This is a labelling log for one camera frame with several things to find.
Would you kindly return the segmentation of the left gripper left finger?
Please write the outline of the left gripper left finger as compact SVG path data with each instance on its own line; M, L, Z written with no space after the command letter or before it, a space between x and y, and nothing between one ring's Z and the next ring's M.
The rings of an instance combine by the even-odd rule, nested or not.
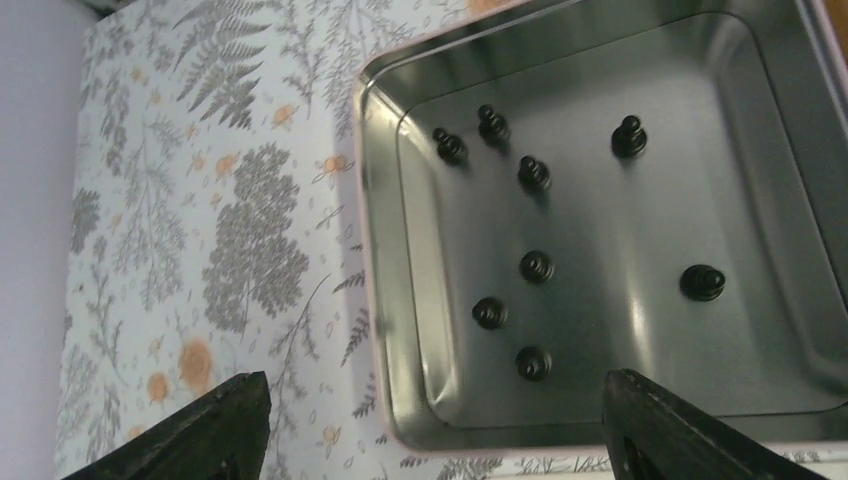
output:
M70 479L257 479L270 437L263 371L240 373Z

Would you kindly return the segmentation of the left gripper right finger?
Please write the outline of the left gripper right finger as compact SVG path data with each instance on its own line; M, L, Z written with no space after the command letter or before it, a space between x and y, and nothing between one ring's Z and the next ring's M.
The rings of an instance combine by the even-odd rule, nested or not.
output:
M639 372L609 371L602 426L617 479L820 479Z

